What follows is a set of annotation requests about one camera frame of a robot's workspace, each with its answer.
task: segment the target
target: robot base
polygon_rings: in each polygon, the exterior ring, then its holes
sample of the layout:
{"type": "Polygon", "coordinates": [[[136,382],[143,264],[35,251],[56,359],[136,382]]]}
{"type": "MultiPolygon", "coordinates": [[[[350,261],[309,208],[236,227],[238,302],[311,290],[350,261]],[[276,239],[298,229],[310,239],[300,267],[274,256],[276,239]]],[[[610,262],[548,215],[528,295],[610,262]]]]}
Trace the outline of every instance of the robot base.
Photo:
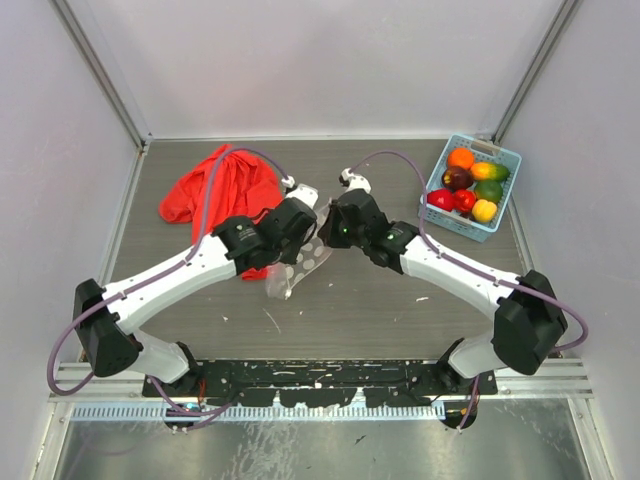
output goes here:
{"type": "MultiPolygon", "coordinates": [[[[204,395],[209,405],[241,404],[269,407],[276,394],[281,405],[309,408],[349,405],[361,390],[369,408],[431,405],[430,396],[466,394],[465,386],[455,390],[441,381],[437,364],[425,360],[344,360],[344,361],[268,361],[217,360],[198,362],[204,395]]],[[[163,385],[171,397],[197,397],[199,384],[163,385]]],[[[480,375],[482,395],[498,393],[495,375],[480,375]]],[[[145,382],[142,395],[158,397],[153,385],[145,382]]]]}

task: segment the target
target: clear plastic bag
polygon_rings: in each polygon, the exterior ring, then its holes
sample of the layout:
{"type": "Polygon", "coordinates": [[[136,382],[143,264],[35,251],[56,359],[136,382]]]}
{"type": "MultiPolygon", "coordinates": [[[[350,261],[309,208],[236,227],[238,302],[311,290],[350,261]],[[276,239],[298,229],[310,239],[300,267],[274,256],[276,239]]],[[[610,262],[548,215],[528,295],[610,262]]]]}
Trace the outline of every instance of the clear plastic bag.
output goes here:
{"type": "Polygon", "coordinates": [[[327,219],[329,214],[329,204],[315,210],[318,217],[318,227],[313,237],[300,249],[297,263],[295,265],[285,265],[276,263],[269,267],[265,288],[267,295],[271,298],[286,300],[291,296],[293,287],[300,281],[322,265],[333,251],[325,247],[322,240],[318,238],[318,230],[327,219]]]}

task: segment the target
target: red cloth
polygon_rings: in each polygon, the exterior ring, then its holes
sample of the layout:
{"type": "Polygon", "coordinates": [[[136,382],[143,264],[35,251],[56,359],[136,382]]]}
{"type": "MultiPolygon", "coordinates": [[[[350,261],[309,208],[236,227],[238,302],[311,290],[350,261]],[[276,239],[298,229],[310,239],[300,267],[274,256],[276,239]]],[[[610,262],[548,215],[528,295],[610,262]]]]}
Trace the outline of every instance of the red cloth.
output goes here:
{"type": "MultiPolygon", "coordinates": [[[[169,223],[193,222],[191,243],[198,240],[207,181],[216,159],[231,145],[223,145],[174,185],[160,202],[158,212],[169,223]]],[[[249,152],[237,151],[225,157],[213,180],[205,233],[234,215],[254,217],[265,208],[274,208],[282,200],[278,178],[261,159],[249,152]]],[[[267,270],[249,270],[243,280],[259,280],[267,270]]]]}

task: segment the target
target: dark purple fruit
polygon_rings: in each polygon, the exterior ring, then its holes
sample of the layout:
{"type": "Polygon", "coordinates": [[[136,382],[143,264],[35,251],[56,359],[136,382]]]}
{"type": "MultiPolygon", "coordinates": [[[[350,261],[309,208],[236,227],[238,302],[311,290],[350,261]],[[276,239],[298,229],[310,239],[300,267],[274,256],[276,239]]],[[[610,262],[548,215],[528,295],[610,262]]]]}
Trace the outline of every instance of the dark purple fruit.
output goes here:
{"type": "Polygon", "coordinates": [[[452,192],[466,190],[473,185],[473,176],[462,167],[449,167],[442,174],[442,185],[452,192]]]}

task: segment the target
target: plastic basket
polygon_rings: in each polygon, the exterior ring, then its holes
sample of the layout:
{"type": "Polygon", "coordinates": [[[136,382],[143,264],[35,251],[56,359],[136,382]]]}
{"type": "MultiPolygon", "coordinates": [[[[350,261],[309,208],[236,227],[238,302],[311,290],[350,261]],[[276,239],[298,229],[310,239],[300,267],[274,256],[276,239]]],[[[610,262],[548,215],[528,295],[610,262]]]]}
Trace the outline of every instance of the plastic basket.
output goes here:
{"type": "MultiPolygon", "coordinates": [[[[466,147],[472,150],[476,162],[498,163],[507,167],[511,172],[509,178],[502,182],[504,194],[498,204],[498,212],[490,223],[483,225],[472,220],[462,218],[455,211],[447,212],[441,208],[427,204],[425,218],[431,223],[435,223],[436,225],[440,225],[448,230],[457,232],[460,235],[469,237],[477,242],[484,242],[492,233],[498,230],[498,227],[500,226],[502,216],[507,208],[507,202],[511,196],[513,184],[516,181],[516,176],[520,169],[522,157],[510,150],[483,142],[482,140],[476,140],[475,138],[467,135],[460,135],[456,133],[452,135],[447,142],[447,145],[444,147],[444,150],[440,155],[440,159],[436,164],[436,168],[433,170],[433,173],[431,173],[431,177],[427,182],[427,192],[443,188],[441,178],[444,171],[447,169],[447,157],[451,150],[457,147],[466,147]]],[[[418,216],[420,216],[420,210],[422,209],[423,202],[424,198],[420,198],[421,205],[418,209],[418,216]]]]}

